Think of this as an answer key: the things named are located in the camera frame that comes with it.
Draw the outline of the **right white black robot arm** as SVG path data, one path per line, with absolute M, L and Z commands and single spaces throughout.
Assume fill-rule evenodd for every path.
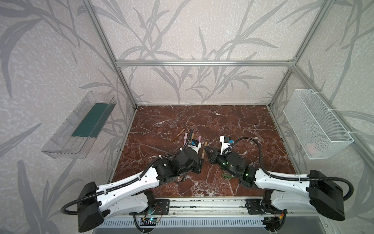
M 239 185 L 247 189 L 263 189 L 261 208 L 266 213 L 275 214 L 281 211 L 302 210 L 316 211 L 320 215 L 344 221 L 343 189 L 333 180 L 319 171 L 311 170 L 309 174 L 289 175 L 268 172 L 258 167 L 249 166 L 236 152 L 226 152 L 206 146 L 204 148 L 211 164 L 217 164 Z

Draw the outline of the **pink pen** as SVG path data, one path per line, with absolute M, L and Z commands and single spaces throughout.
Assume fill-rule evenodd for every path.
M 187 139 L 188 139 L 188 133 L 185 133 L 184 134 L 184 143 L 183 143 L 183 146 L 186 145 Z

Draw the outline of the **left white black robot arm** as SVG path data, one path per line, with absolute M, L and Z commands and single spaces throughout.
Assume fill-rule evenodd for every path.
M 76 215 L 78 230 L 84 233 L 112 216 L 154 210 L 157 201 L 151 191 L 153 188 L 175 182 L 187 173 L 201 172 L 203 159 L 198 151 L 198 147 L 188 146 L 177 153 L 160 156 L 144 171 L 114 183 L 98 186 L 90 182 L 76 200 L 63 205 L 60 211 Z

